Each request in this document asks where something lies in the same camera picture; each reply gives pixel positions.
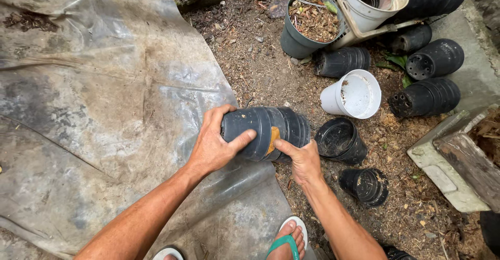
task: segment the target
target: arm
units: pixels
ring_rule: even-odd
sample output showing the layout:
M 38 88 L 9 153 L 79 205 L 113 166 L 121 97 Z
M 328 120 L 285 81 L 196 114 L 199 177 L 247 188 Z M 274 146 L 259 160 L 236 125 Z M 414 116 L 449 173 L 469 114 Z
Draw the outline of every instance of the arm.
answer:
M 320 219 L 335 257 L 339 260 L 387 260 L 382 247 L 349 215 L 325 182 L 316 142 L 311 140 L 303 148 L 297 148 L 289 142 L 277 139 L 274 146 L 292 158 L 295 181 L 301 185 L 312 209 Z
M 231 105 L 207 111 L 189 161 L 97 233 L 75 259 L 143 259 L 168 219 L 208 174 L 226 165 L 257 133 L 249 129 L 232 142 L 221 137 L 222 116 Z

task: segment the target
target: hand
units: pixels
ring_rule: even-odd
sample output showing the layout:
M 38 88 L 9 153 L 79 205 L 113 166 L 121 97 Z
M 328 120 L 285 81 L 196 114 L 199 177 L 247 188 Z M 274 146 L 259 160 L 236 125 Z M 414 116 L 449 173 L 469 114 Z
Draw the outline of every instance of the hand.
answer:
M 237 152 L 255 139 L 257 132 L 253 129 L 246 130 L 229 143 L 222 139 L 222 116 L 228 111 L 235 110 L 236 107 L 226 104 L 205 113 L 202 128 L 186 164 L 187 167 L 191 167 L 203 176 L 208 175 L 228 164 Z
M 282 139 L 274 140 L 273 144 L 278 150 L 290 155 L 292 159 L 291 173 L 299 185 L 324 180 L 316 141 L 311 139 L 309 144 L 302 148 L 297 148 Z

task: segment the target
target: dirt ground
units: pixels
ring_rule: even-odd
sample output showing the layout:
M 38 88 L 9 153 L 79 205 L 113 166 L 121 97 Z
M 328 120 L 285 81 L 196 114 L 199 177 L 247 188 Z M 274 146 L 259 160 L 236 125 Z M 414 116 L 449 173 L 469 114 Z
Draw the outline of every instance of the dirt ground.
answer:
M 320 93 L 336 79 L 314 75 L 313 62 L 294 65 L 281 50 L 283 18 L 270 19 L 265 9 L 272 1 L 224 0 L 225 5 L 191 11 L 184 18 L 206 39 L 240 107 L 289 106 L 307 116 L 314 137 L 323 123 L 335 117 L 321 109 Z M 403 89 L 403 72 L 374 65 L 384 60 L 380 54 L 383 47 L 375 40 L 356 46 L 371 52 L 370 72 L 382 89 L 382 103 L 374 116 L 351 118 L 369 149 L 367 159 L 356 167 L 382 170 L 389 179 L 390 195 L 378 208 L 356 202 L 337 182 L 339 171 L 348 166 L 322 158 L 328 184 L 351 215 L 381 243 L 395 245 L 417 259 L 495 259 L 484 244 L 479 214 L 456 211 L 406 155 L 406 150 L 446 115 L 402 120 L 393 116 L 386 100 Z M 334 259 L 324 230 L 291 177 L 290 165 L 274 165 L 293 213 L 308 228 L 310 244 L 323 248 Z

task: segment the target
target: foot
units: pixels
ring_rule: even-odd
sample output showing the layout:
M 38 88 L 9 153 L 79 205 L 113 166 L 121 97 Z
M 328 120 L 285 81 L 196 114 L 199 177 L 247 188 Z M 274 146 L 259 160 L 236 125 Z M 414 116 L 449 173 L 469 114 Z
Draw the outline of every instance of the foot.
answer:
M 295 240 L 295 244 L 297 245 L 298 250 L 298 256 L 302 260 L 305 255 L 305 243 L 303 241 L 304 234 L 302 233 L 302 227 L 297 226 L 295 221 L 291 220 L 283 226 L 274 240 L 286 236 L 287 234 L 291 234 L 292 238 Z M 277 249 L 271 251 L 266 260 L 293 260 L 290 245 L 288 243 L 283 244 Z

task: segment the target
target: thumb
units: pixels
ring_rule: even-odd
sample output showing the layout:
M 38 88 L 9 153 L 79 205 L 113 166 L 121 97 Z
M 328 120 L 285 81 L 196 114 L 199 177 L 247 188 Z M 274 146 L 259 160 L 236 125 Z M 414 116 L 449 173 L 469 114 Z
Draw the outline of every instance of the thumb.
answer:
M 285 154 L 289 155 L 292 159 L 301 150 L 283 139 L 274 140 L 274 146 L 281 152 L 284 152 Z
M 242 148 L 246 147 L 253 139 L 257 137 L 257 132 L 253 129 L 248 129 L 241 133 L 233 141 L 228 143 L 228 147 L 234 152 L 240 151 Z

